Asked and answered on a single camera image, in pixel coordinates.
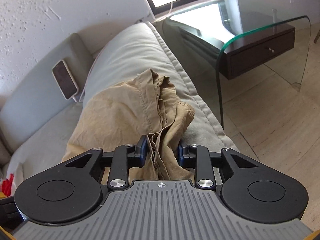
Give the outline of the khaki cargo pants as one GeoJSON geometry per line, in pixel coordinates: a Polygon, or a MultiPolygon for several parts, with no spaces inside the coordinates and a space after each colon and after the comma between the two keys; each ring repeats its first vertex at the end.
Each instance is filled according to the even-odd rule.
{"type": "Polygon", "coordinates": [[[130,181],[193,179],[193,172],[178,164],[176,150],[194,115],[193,107],[178,97],[170,79],[148,69],[84,103],[62,160],[95,147],[114,151],[146,135],[145,165],[129,169],[130,181]]]}

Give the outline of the white smartphone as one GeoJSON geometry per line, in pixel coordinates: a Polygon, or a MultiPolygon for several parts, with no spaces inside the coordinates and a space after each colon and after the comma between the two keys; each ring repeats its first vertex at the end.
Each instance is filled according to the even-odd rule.
{"type": "Polygon", "coordinates": [[[66,100],[75,100],[79,92],[79,87],[65,60],[60,60],[52,68],[52,74],[64,98],[66,100]]]}

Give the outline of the beige sweatshirt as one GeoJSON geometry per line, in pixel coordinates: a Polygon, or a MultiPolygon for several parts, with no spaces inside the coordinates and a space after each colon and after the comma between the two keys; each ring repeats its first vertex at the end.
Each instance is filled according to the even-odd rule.
{"type": "Polygon", "coordinates": [[[23,164],[17,163],[17,165],[13,166],[12,168],[8,168],[7,170],[7,178],[12,179],[12,182],[16,185],[20,184],[24,181],[24,172],[23,172],[23,164]]]}

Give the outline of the dark wooden drawer unit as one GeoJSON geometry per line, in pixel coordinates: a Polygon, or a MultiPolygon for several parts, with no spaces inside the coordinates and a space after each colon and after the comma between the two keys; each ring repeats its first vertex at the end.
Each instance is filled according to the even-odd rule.
{"type": "Polygon", "coordinates": [[[248,12],[231,15],[214,8],[171,16],[184,45],[228,80],[291,50],[296,28],[290,21],[248,12]]]}

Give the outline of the glass side table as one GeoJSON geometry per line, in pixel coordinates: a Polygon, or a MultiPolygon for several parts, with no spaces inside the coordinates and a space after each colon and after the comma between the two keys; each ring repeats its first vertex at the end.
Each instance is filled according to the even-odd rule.
{"type": "Polygon", "coordinates": [[[221,86],[266,66],[300,90],[310,47],[307,15],[254,0],[212,0],[181,9],[162,23],[162,36],[224,122],[221,86]]]}

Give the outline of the red garment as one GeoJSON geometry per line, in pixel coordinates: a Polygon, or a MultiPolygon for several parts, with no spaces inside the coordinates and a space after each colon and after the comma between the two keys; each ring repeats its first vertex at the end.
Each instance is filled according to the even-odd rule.
{"type": "Polygon", "coordinates": [[[1,181],[1,198],[10,197],[14,175],[11,173],[9,178],[1,181]]]}

